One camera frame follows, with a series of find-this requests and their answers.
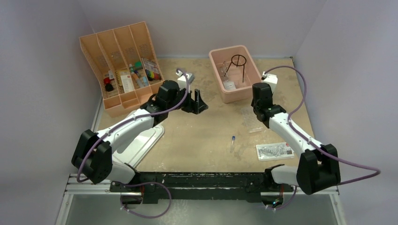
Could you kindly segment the white test tube rack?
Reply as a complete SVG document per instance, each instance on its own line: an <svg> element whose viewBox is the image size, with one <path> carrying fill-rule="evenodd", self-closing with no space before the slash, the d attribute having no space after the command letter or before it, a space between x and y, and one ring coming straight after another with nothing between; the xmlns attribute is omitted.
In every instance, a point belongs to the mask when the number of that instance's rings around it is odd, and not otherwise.
<svg viewBox="0 0 398 225"><path fill-rule="evenodd" d="M261 132L263 130L264 126L257 120L257 117L254 114L253 108L251 106L243 107L240 111L243 116L244 125L249 133Z"/></svg>

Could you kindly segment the blue capped test tube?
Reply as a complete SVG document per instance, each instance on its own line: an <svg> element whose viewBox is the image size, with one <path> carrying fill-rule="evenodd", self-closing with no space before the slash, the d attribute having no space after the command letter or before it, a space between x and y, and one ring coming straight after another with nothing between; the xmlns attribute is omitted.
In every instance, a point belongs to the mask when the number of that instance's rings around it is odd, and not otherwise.
<svg viewBox="0 0 398 225"><path fill-rule="evenodd" d="M230 153L233 152L235 139L236 139L236 137L235 137L235 136L232 136L232 138L231 138L231 145L230 145Z"/></svg>

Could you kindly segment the metal crucible tongs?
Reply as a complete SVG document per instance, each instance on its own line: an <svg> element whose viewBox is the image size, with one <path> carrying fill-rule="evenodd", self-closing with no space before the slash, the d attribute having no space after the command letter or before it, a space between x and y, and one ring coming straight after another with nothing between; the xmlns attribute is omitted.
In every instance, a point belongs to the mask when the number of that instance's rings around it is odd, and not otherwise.
<svg viewBox="0 0 398 225"><path fill-rule="evenodd" d="M223 62L222 66L220 67L220 72L221 72L220 76L223 81L227 81L229 79L228 72L227 72L228 67L229 67L229 64L225 61Z"/></svg>

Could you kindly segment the white plastic lid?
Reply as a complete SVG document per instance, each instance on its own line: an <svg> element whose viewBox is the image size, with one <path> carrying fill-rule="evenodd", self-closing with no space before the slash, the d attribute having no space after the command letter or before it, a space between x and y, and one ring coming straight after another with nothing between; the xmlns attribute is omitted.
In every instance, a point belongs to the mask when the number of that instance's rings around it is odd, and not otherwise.
<svg viewBox="0 0 398 225"><path fill-rule="evenodd" d="M165 129L157 125L141 132L134 140L123 144L113 153L113 160L121 164L137 167L151 148L162 138Z"/></svg>

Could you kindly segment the small white packet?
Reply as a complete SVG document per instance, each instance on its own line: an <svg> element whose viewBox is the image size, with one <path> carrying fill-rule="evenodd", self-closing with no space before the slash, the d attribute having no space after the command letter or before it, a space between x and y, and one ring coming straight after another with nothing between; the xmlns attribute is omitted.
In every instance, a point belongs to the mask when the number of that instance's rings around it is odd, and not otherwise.
<svg viewBox="0 0 398 225"><path fill-rule="evenodd" d="M225 80L222 83L226 91L233 91L236 89L235 83L233 81Z"/></svg>

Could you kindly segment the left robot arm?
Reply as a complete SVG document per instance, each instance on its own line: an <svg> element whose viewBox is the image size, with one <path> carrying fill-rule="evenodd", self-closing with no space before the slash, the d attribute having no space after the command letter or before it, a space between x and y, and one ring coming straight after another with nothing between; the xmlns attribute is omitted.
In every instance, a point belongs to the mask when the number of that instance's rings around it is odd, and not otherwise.
<svg viewBox="0 0 398 225"><path fill-rule="evenodd" d="M207 109L198 89L191 91L175 81L164 81L132 115L103 130L88 129L81 134L71 159L78 169L77 182L111 180L122 183L129 192L136 191L140 179L135 170L128 163L117 162L113 154L123 152L139 134L163 122L173 110L200 114Z"/></svg>

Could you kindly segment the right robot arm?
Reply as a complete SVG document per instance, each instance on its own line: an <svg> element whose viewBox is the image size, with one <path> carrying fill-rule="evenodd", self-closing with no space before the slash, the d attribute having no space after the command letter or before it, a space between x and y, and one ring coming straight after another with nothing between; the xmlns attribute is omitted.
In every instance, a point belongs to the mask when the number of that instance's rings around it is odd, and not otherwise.
<svg viewBox="0 0 398 225"><path fill-rule="evenodd" d="M299 157L298 166L276 165L265 170L263 184L270 191L282 184L300 187L311 195L336 186L341 181L337 150L332 144L322 144L288 119L288 113L273 103L273 93L267 83L252 86L251 106L257 120L278 134Z"/></svg>

